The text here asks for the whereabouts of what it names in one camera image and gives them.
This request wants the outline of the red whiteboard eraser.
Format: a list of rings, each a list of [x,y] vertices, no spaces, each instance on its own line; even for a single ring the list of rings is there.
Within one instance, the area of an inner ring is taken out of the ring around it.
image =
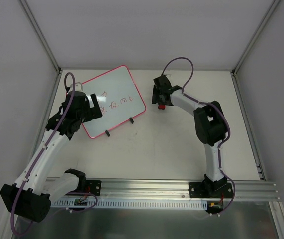
[[[165,109],[165,105],[158,105],[158,109],[164,110]]]

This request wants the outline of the pink-framed small whiteboard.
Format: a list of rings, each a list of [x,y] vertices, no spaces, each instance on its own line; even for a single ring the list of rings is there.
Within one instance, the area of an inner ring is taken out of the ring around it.
[[[89,138],[97,138],[146,111],[146,104],[126,65],[82,82],[91,99],[95,93],[102,117],[83,124]]]

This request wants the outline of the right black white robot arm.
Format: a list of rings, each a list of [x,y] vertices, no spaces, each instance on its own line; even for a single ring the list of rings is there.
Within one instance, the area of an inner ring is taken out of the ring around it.
[[[154,79],[152,104],[176,106],[194,117],[197,138],[204,145],[206,173],[194,191],[202,197],[221,197],[228,183],[222,170],[221,146],[227,140],[227,124],[219,102],[201,102],[187,95],[181,86],[172,86],[165,75]]]

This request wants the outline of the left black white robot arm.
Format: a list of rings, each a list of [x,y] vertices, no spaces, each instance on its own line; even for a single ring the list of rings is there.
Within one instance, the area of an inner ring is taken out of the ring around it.
[[[26,169],[13,184],[4,184],[0,190],[9,212],[39,223],[60,197],[69,192],[80,195],[88,191],[85,173],[76,169],[66,170],[51,184],[45,182],[58,152],[71,141],[81,124],[100,117],[96,94],[87,96],[81,91],[66,94],[58,112],[49,118],[42,142]]]

